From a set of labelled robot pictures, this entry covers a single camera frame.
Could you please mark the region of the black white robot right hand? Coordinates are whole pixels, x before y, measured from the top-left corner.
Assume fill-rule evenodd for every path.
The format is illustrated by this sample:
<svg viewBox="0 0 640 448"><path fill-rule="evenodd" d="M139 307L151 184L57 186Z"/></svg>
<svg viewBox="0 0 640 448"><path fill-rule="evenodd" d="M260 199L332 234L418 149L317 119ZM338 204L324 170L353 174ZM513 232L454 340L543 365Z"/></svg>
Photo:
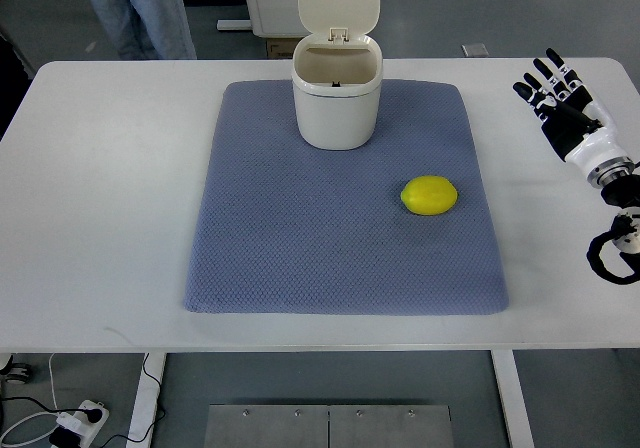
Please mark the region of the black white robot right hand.
<svg viewBox="0 0 640 448"><path fill-rule="evenodd" d="M636 164L617 142L616 122L575 69L552 48L533 66L537 73L524 74L513 90L539 119L556 155L594 187L633 174Z"/></svg>

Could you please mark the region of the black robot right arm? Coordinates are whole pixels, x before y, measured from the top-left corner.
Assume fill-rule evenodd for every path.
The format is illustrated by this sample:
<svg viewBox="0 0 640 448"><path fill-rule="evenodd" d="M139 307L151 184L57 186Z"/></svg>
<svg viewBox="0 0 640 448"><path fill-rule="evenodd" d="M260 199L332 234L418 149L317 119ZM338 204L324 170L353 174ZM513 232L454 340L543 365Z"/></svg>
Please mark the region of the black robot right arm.
<svg viewBox="0 0 640 448"><path fill-rule="evenodd" d="M638 163L621 158L595 170L599 175L596 186L601 188L603 201L620 211L610 228L592 239L586 258L596 275L622 286L639 281L639 175L635 173L638 167ZM618 250L620 259L630 268L630 274L617 275L605 266L601 252L608 243Z"/></svg>

